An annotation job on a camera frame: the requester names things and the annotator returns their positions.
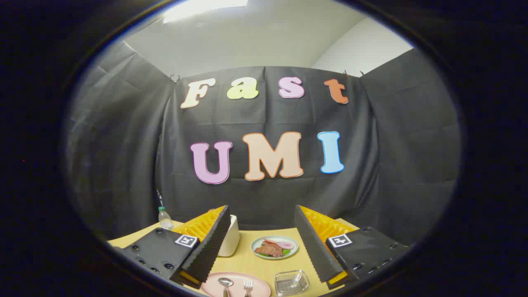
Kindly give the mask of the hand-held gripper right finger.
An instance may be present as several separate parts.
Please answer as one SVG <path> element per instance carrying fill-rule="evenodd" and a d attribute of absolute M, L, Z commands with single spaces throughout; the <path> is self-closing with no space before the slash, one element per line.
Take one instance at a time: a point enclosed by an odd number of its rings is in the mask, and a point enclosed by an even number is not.
<path fill-rule="evenodd" d="M 373 227 L 350 227 L 302 205 L 295 226 L 319 280 L 329 289 L 373 278 L 400 260 L 409 246 Z"/>

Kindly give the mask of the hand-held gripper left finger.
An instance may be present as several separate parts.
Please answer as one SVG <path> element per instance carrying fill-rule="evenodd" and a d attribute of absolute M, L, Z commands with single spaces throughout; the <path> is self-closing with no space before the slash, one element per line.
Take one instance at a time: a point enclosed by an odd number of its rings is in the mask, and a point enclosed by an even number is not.
<path fill-rule="evenodd" d="M 223 205 L 171 231 L 158 227 L 114 249 L 145 270 L 199 289 L 209 276 L 230 225 L 229 206 Z"/>

